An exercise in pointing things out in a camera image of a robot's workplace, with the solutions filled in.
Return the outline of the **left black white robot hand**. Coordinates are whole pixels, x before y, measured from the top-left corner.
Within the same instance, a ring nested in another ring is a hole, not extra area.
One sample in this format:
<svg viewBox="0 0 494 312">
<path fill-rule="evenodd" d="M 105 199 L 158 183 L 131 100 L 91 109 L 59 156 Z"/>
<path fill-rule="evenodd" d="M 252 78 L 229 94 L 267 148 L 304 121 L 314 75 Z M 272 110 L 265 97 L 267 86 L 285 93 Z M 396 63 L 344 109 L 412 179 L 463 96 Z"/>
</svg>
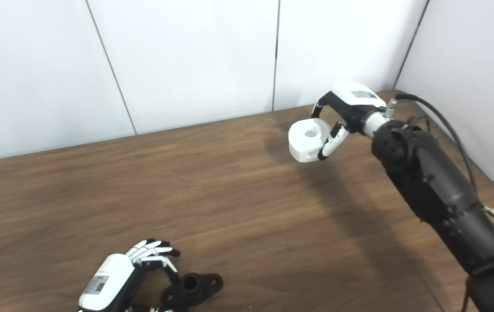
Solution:
<svg viewBox="0 0 494 312">
<path fill-rule="evenodd" d="M 179 274 L 170 260 L 179 257 L 169 241 L 142 240 L 125 253 L 106 257 L 78 300 L 79 312 L 125 312 L 150 271 L 162 269 L 170 281 Z"/>
</svg>

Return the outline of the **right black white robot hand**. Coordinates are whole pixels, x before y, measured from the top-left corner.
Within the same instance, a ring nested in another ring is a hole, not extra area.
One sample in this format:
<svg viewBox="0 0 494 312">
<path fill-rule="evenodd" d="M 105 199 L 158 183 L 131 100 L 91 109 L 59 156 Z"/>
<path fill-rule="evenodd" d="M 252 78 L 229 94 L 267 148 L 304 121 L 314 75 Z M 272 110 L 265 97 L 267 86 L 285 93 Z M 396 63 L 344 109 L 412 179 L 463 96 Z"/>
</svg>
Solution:
<svg viewBox="0 0 494 312">
<path fill-rule="evenodd" d="M 341 120 L 330 130 L 318 152 L 318 160 L 327 159 L 349 134 L 360 133 L 372 139 L 378 128 L 392 119 L 386 114 L 386 103 L 370 88 L 356 82 L 334 83 L 315 103 L 311 118 L 319 118 L 326 106 L 338 113 Z"/>
</svg>

